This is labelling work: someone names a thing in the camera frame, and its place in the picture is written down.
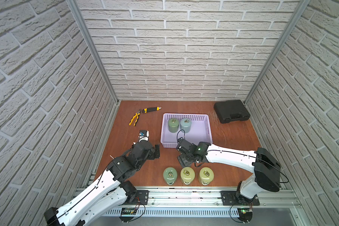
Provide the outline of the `blue tea canister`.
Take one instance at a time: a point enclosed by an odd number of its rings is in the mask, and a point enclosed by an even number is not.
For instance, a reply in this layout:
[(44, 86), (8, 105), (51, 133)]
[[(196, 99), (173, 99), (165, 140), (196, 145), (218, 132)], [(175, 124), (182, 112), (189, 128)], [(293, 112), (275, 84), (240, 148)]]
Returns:
[(192, 121), (188, 118), (183, 118), (180, 121), (180, 129), (185, 133), (188, 133), (191, 130)]

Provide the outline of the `yellow-green tea canister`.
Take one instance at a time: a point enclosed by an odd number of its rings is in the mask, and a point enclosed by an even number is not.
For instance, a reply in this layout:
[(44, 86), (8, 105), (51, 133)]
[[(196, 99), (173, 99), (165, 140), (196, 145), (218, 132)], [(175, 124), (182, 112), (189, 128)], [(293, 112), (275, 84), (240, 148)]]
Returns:
[(202, 185), (207, 186), (214, 180), (213, 170), (209, 167), (203, 167), (198, 174), (198, 180)]
[(195, 179), (195, 171), (191, 167), (184, 167), (180, 172), (180, 178), (185, 185), (189, 185)]

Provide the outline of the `green tea canister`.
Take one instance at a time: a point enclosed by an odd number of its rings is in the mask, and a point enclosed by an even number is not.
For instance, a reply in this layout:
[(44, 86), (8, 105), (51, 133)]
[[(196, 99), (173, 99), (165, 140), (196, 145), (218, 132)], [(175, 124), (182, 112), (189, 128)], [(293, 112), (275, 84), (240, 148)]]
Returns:
[(168, 167), (163, 172), (163, 178), (168, 185), (173, 185), (178, 178), (178, 173), (175, 168)]
[(179, 130), (179, 120), (176, 118), (170, 118), (168, 121), (168, 130), (171, 133), (176, 133)]

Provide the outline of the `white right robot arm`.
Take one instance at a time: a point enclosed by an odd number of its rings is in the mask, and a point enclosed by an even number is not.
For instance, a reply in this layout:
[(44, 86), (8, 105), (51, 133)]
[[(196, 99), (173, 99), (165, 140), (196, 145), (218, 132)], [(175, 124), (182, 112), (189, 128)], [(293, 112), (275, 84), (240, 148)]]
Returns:
[[(223, 199), (224, 205), (254, 204), (258, 193), (278, 192), (282, 183), (289, 183), (288, 177), (281, 172), (281, 164), (265, 148), (243, 151), (219, 147), (208, 142), (195, 145), (182, 137), (178, 138), (177, 142), (176, 149), (181, 153), (178, 161), (182, 167), (189, 167), (192, 164), (221, 163), (251, 173), (250, 177), (239, 182), (235, 193)], [(284, 176), (286, 181), (282, 182), (281, 176)]]

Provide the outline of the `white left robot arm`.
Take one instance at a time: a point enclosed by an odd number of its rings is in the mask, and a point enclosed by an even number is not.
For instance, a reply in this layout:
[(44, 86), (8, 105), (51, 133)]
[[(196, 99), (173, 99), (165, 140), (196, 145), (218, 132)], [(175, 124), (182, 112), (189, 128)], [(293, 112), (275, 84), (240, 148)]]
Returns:
[(67, 204), (44, 213), (48, 226), (88, 226), (108, 210), (132, 202), (136, 188), (128, 180), (147, 160), (160, 156), (160, 146), (141, 140), (114, 158), (91, 185)]

